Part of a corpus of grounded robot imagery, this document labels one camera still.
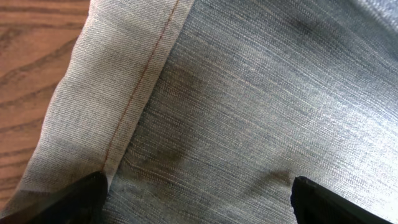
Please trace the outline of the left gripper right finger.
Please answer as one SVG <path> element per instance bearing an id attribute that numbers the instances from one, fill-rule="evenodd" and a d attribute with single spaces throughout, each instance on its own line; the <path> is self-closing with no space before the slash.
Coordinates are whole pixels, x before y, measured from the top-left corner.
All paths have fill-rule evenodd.
<path id="1" fill-rule="evenodd" d="M 294 179 L 290 202 L 298 224 L 391 224 L 304 176 Z"/>

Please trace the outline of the light blue denim shorts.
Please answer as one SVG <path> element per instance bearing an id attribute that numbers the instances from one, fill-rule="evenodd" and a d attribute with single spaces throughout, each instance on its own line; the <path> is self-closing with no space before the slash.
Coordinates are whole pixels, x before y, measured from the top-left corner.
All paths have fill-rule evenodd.
<path id="1" fill-rule="evenodd" d="M 298 175 L 396 222 L 397 2 L 92 1 L 1 215 L 97 170 L 104 223 L 294 223 Z"/>

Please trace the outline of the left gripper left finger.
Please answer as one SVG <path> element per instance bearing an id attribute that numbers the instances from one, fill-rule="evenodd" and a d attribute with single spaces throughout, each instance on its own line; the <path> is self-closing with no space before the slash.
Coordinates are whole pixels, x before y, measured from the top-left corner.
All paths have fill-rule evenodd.
<path id="1" fill-rule="evenodd" d="M 94 224 L 108 194 L 108 180 L 94 172 L 16 213 L 1 218 L 1 224 Z"/>

